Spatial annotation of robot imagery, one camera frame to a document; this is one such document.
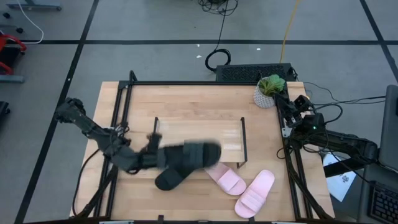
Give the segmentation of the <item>pink rubber slide sandal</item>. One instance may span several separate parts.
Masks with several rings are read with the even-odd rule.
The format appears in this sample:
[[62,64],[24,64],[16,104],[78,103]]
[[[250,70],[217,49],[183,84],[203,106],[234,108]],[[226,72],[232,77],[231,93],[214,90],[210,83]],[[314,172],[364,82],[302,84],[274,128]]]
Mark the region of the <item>pink rubber slide sandal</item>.
[[262,170],[251,184],[238,198],[234,211],[241,218],[254,217],[266,203],[266,198],[274,184],[274,174],[269,170]]
[[205,169],[205,172],[228,195],[241,195],[246,190],[245,181],[229,166],[223,163]]

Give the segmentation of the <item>wooden shelf black metal legs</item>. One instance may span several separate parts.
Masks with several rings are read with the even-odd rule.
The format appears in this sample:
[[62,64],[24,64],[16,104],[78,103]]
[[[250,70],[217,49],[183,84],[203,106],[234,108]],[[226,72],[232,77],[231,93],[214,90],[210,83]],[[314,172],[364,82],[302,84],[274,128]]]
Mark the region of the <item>wooden shelf black metal legs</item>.
[[221,162],[239,169],[248,161],[245,118],[236,120],[172,120],[155,118],[154,132],[162,135],[161,146],[184,141],[216,141],[221,144]]

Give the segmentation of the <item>black floor equipment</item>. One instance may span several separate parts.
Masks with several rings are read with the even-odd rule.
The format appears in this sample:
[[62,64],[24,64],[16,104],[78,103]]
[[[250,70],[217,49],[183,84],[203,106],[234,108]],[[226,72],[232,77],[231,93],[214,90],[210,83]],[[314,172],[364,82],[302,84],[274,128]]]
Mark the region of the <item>black floor equipment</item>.
[[6,115],[10,113],[9,103],[0,101],[0,123],[5,119]]

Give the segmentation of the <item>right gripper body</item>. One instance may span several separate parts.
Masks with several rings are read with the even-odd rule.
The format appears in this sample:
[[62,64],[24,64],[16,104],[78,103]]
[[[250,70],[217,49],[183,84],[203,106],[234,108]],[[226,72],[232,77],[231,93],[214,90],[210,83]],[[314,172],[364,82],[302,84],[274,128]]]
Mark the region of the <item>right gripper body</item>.
[[304,111],[299,111],[294,104],[292,104],[290,109],[292,110],[292,124],[287,126],[290,128],[294,128],[302,123],[303,118],[301,113],[303,113]]

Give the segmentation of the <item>green plant white patterned pot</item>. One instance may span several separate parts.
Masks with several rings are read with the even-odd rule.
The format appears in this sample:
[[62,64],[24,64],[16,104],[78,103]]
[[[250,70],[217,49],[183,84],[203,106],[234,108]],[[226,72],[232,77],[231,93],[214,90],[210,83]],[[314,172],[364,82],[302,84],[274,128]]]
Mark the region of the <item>green plant white patterned pot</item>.
[[275,105],[274,96],[283,92],[285,80],[277,74],[261,78],[254,90],[254,102],[260,108],[271,108]]

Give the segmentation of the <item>white paper sheet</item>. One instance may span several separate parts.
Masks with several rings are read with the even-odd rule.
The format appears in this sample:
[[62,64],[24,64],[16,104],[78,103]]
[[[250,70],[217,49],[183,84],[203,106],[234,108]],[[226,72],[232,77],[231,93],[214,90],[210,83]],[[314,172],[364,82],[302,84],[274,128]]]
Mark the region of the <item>white paper sheet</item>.
[[[339,162],[340,158],[338,156],[333,156],[330,152],[326,153],[323,158],[323,166],[334,164]],[[327,177],[326,182],[328,186],[329,193],[336,198],[339,202],[342,202],[351,187],[356,174],[353,171],[345,172],[333,177]]]

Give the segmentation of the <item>grey metal table foot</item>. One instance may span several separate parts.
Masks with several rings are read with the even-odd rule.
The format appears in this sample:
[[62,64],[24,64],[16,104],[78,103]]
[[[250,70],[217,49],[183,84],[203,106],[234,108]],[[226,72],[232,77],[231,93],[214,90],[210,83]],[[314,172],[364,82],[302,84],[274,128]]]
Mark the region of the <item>grey metal table foot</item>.
[[6,6],[9,9],[54,9],[61,11],[63,9],[59,0],[8,0]]
[[24,77],[18,75],[0,75],[0,82],[24,83]]

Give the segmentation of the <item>black desk bar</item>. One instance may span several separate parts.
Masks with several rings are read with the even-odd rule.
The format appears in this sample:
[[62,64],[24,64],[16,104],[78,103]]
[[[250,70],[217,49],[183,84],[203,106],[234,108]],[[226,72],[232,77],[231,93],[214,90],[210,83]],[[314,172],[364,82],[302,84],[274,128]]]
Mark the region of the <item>black desk bar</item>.
[[343,174],[345,172],[357,171],[363,169],[364,167],[365,164],[358,162],[353,158],[350,158],[326,165],[323,170],[325,172],[325,177],[333,177]]

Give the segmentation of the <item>red black cart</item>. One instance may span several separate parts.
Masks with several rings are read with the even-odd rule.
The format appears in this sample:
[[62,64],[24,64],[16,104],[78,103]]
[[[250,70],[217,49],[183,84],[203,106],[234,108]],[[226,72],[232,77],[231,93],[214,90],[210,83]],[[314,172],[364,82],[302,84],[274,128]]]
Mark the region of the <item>red black cart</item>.
[[12,75],[17,58],[24,55],[26,50],[26,45],[18,38],[0,34],[0,75]]

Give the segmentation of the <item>black metal table frame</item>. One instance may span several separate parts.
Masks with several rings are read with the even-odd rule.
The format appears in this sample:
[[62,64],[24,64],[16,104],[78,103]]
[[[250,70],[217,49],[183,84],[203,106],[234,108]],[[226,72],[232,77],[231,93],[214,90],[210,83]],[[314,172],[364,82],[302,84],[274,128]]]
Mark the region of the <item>black metal table frame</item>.
[[[292,221],[311,211],[297,185],[289,178],[282,152],[280,119],[275,108],[254,104],[251,83],[216,82],[135,82],[127,123],[127,138],[139,150],[147,143],[155,118],[172,120],[236,120],[245,118],[248,161],[241,168],[226,163],[245,182],[251,183],[263,169],[275,175],[266,204],[256,221]],[[236,197],[224,193],[204,171],[190,174],[170,191],[159,190],[155,178],[159,170],[150,169],[129,175],[119,172],[104,191],[93,216],[115,220],[167,221],[207,220],[237,222]]]

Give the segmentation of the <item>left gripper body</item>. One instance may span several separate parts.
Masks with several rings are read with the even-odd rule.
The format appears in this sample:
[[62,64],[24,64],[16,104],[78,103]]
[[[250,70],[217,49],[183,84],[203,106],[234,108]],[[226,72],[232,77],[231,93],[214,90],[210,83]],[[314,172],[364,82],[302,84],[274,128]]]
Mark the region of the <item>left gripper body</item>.
[[149,169],[157,167],[157,150],[140,151],[136,153],[136,163],[133,170]]

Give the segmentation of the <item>black keyboard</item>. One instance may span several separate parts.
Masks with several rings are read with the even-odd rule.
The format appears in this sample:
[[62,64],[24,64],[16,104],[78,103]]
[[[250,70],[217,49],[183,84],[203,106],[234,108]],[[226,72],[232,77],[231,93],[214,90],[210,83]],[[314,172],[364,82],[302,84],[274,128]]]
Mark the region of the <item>black keyboard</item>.
[[371,181],[368,216],[383,224],[398,224],[398,190]]

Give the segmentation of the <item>grey monitor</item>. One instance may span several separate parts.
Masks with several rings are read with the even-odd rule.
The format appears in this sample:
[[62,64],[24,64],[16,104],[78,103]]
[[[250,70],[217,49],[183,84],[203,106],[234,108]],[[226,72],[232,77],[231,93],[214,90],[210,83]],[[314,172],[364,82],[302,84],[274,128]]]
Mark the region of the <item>grey monitor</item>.
[[398,86],[388,85],[380,143],[379,162],[398,172]]

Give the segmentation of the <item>grey desk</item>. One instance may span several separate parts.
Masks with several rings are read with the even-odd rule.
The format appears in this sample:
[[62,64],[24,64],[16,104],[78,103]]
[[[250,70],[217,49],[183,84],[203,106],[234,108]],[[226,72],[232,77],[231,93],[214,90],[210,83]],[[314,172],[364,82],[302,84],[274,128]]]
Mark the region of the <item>grey desk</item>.
[[398,172],[388,169],[381,164],[371,164],[364,168],[364,182],[361,187],[358,222],[383,224],[368,216],[368,198],[371,181],[376,181],[398,190]]

